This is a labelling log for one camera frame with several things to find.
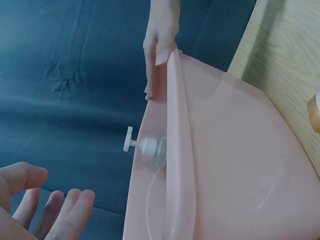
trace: wooden furniture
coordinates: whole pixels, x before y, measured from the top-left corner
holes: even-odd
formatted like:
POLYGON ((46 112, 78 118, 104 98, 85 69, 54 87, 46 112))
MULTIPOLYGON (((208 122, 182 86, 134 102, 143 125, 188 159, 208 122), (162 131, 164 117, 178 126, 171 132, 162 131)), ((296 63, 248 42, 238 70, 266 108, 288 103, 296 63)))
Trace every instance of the wooden furniture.
POLYGON ((264 90, 320 176, 307 102, 320 91, 320 1, 257 0, 228 73, 264 90))

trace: pump nozzle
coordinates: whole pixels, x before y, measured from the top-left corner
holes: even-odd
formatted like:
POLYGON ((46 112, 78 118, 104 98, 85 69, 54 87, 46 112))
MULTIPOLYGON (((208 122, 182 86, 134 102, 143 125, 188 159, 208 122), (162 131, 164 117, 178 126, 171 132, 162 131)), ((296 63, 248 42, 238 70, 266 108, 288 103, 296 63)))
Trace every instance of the pump nozzle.
POLYGON ((158 140, 152 137, 146 137, 140 142, 137 142, 131 139, 132 131, 133 131, 133 127, 129 126, 128 131, 126 132, 125 140, 124 140, 123 151, 128 152, 129 147, 135 147, 135 148, 138 147, 143 155, 153 157, 156 153, 158 140))

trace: soap dispenser pump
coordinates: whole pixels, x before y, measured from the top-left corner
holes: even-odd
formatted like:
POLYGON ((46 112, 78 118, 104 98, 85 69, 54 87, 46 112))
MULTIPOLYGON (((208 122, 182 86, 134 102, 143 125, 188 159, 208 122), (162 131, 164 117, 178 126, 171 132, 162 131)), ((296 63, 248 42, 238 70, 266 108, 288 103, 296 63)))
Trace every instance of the soap dispenser pump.
POLYGON ((132 140, 133 127, 129 126, 123 151, 128 152, 129 147, 138 148, 142 155, 153 157, 153 165, 156 168, 163 168, 167 164, 167 136, 165 134, 160 135, 160 137, 145 137, 141 141, 132 140))

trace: pink plastic container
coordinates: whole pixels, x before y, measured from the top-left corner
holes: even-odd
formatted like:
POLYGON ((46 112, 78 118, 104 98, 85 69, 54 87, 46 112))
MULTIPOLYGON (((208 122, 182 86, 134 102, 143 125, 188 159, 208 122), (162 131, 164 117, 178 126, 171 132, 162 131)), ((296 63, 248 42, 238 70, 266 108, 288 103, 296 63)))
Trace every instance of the pink plastic container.
POLYGON ((316 240, 320 183, 264 92, 176 49, 138 141, 166 131, 166 169, 136 149, 123 240, 316 240))

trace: blue cloth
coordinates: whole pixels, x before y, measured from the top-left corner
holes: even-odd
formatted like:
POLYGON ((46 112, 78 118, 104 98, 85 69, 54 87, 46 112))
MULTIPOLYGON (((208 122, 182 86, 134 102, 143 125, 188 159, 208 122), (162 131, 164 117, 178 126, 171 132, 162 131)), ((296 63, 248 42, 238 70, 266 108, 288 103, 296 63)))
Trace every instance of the blue cloth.
MULTIPOLYGON (((226 71, 255 2, 181 1, 179 48, 226 71)), ((0 0, 0 165, 47 168, 41 206, 53 190, 94 190, 82 239, 122 238, 133 159, 122 147, 146 107, 149 5, 0 0)))

